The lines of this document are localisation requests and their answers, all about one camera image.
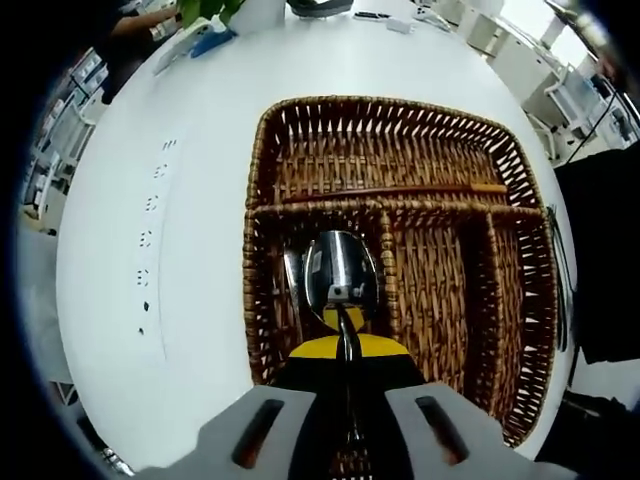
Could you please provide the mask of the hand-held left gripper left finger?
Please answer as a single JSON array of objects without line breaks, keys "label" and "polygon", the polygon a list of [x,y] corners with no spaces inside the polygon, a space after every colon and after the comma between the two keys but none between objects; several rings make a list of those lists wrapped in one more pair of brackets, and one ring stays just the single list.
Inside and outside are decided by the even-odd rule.
[{"label": "hand-held left gripper left finger", "polygon": [[337,336],[297,347],[267,385],[199,430],[194,449],[142,479],[326,479],[346,422]]}]

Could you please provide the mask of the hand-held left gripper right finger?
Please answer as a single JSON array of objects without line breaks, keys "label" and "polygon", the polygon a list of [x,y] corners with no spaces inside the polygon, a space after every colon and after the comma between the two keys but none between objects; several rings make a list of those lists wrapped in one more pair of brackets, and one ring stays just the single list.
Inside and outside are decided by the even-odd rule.
[{"label": "hand-held left gripper right finger", "polygon": [[354,402],[382,479],[572,479],[573,471],[507,447],[500,424],[443,383],[429,383],[407,349],[358,337]]}]

